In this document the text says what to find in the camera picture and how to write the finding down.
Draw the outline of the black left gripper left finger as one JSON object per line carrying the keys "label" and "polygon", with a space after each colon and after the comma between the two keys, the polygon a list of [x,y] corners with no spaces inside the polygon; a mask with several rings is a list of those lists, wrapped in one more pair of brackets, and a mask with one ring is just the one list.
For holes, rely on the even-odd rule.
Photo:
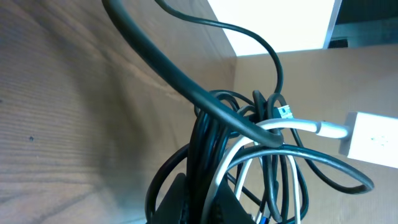
{"label": "black left gripper left finger", "polygon": [[152,224],[186,224],[189,219],[185,174],[179,173],[155,211]]}

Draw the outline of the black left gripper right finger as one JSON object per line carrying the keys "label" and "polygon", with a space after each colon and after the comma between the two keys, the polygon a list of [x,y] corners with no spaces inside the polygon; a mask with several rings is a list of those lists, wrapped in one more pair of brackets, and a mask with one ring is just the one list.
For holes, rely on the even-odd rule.
{"label": "black left gripper right finger", "polygon": [[255,224],[223,180],[211,208],[211,224]]}

